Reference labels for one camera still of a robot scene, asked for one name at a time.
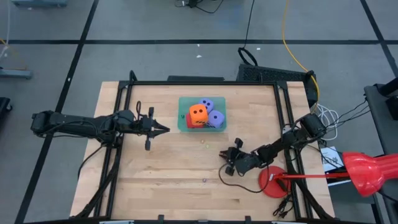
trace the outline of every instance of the gray floor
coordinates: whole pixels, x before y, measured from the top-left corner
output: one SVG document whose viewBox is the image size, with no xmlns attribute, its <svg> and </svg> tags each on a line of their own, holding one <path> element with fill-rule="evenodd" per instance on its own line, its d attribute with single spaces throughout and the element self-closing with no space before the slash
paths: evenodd
<svg viewBox="0 0 398 224">
<path fill-rule="evenodd" d="M 12 6 L 11 39 L 78 40 L 92 1 L 69 0 L 60 9 Z M 211 8 L 217 2 L 204 0 Z M 398 39 L 395 0 L 368 1 L 385 39 Z M 176 8 L 173 0 L 100 0 L 88 39 L 243 39 L 251 1 L 226 0 L 215 14 Z M 256 1 L 250 39 L 281 39 L 284 1 Z M 0 1 L 0 37 L 6 35 L 6 1 Z M 376 40 L 359 1 L 293 0 L 287 16 L 288 39 Z M 166 80 L 169 75 L 217 76 L 234 80 L 241 45 L 85 45 L 63 109 L 93 116 L 101 82 L 125 80 L 133 69 L 139 80 Z M 10 97 L 14 110 L 0 134 L 0 217 L 12 223 L 21 204 L 43 140 L 30 128 L 31 115 L 54 110 L 76 45 L 13 45 L 34 71 L 31 80 L 0 80 L 0 96 Z M 252 44 L 247 48 L 260 65 L 300 71 L 283 45 Z M 344 113 L 363 101 L 363 87 L 385 83 L 394 74 L 380 45 L 291 45 L 295 56 L 317 73 L 320 103 Z M 389 46 L 398 57 L 398 45 Z M 11 57 L 2 67 L 20 67 Z M 330 145 L 339 151 L 382 153 L 371 116 L 346 123 Z M 26 222 L 68 218 L 76 173 L 86 140 L 54 139 Z M 333 198 L 342 220 L 373 222 L 370 206 Z"/>
</svg>

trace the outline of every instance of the wood grain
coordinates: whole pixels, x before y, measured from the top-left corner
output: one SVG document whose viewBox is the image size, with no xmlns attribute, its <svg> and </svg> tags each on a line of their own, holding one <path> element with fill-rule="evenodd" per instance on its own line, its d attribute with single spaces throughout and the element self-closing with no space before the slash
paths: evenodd
<svg viewBox="0 0 398 224">
<path fill-rule="evenodd" d="M 104 82 L 99 93 L 95 116 L 111 114 L 117 92 L 117 82 Z M 294 117 L 309 112 L 302 83 L 289 83 L 289 95 Z M 223 96 L 226 99 L 228 126 L 223 133 L 181 133 L 177 127 L 178 99 L 181 96 Z M 151 150 L 144 150 L 145 137 L 126 135 L 114 199 L 113 219 L 168 220 L 277 220 L 272 212 L 280 198 L 252 194 L 230 187 L 218 179 L 218 169 L 224 161 L 220 150 L 232 146 L 236 137 L 244 141 L 249 152 L 280 137 L 280 128 L 271 86 L 134 86 L 130 110 L 135 113 L 137 100 L 141 113 L 155 108 L 154 118 L 171 132 L 152 140 Z M 85 156 L 99 143 L 89 140 Z M 90 159 L 81 171 L 71 215 L 78 213 L 98 188 L 105 150 Z M 302 152 L 306 174 L 323 173 L 319 152 L 311 147 Z M 285 168 L 283 152 L 274 166 Z M 259 169 L 244 177 L 230 177 L 222 172 L 226 182 L 259 190 Z M 334 215 L 325 179 L 307 180 L 308 188 L 320 205 Z M 108 199 L 106 192 L 103 209 Z M 299 201 L 305 215 L 302 200 Z M 284 220 L 293 220 L 290 212 Z"/>
</svg>

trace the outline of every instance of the red lamp base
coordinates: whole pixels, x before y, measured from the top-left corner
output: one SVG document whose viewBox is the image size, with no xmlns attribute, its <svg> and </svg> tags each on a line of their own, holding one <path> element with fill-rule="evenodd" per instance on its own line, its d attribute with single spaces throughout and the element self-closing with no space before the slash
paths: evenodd
<svg viewBox="0 0 398 224">
<path fill-rule="evenodd" d="M 284 172 L 286 171 L 277 166 L 269 166 L 268 169 L 265 168 L 260 172 L 259 185 L 261 189 L 264 188 L 268 180 L 268 185 L 263 190 L 264 194 L 273 198 L 282 198 L 287 195 L 287 192 L 280 187 L 280 185 L 276 182 L 275 178 L 275 175 L 282 174 Z M 290 191 L 290 181 L 286 179 L 279 179 L 279 181 L 283 182 L 287 190 Z"/>
</svg>

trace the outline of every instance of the green tray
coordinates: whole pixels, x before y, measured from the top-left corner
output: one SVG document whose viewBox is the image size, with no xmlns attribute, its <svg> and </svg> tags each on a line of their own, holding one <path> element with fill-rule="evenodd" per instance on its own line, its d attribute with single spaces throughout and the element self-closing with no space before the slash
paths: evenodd
<svg viewBox="0 0 398 224">
<path fill-rule="evenodd" d="M 220 128 L 209 128 L 205 126 L 204 128 L 188 128 L 187 122 L 185 120 L 185 115 L 189 112 L 189 107 L 198 104 L 199 100 L 202 98 L 208 98 L 214 103 L 214 110 L 218 110 L 225 116 L 223 125 Z M 210 133 L 210 132 L 223 132 L 226 129 L 226 104 L 224 97 L 187 97 L 182 96 L 178 100 L 178 128 L 181 132 L 190 133 Z"/>
</svg>

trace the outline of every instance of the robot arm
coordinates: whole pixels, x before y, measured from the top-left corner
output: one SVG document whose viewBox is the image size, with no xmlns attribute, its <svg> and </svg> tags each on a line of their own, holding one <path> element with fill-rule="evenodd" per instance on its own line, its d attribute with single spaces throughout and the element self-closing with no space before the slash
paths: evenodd
<svg viewBox="0 0 398 224">
<path fill-rule="evenodd" d="M 226 151 L 220 151 L 220 156 L 228 163 L 225 172 L 228 175 L 233 175 L 236 169 L 239 175 L 244 175 L 255 167 L 264 168 L 274 161 L 280 151 L 288 148 L 301 149 L 326 134 L 326 127 L 315 114 L 305 115 L 297 120 L 292 127 L 274 143 L 260 146 L 251 153 L 241 151 L 239 148 L 242 147 L 243 142 L 236 138 L 236 147 L 229 147 Z"/>
<path fill-rule="evenodd" d="M 153 114 L 153 107 L 149 108 L 148 115 L 138 114 L 137 118 L 130 110 L 122 110 L 97 118 L 43 111 L 33 114 L 30 129 L 40 137 L 60 132 L 95 138 L 107 146 L 117 146 L 119 144 L 118 137 L 121 134 L 146 135 L 145 149 L 149 150 L 150 138 L 170 131 L 168 127 L 153 119 Z"/>
</svg>

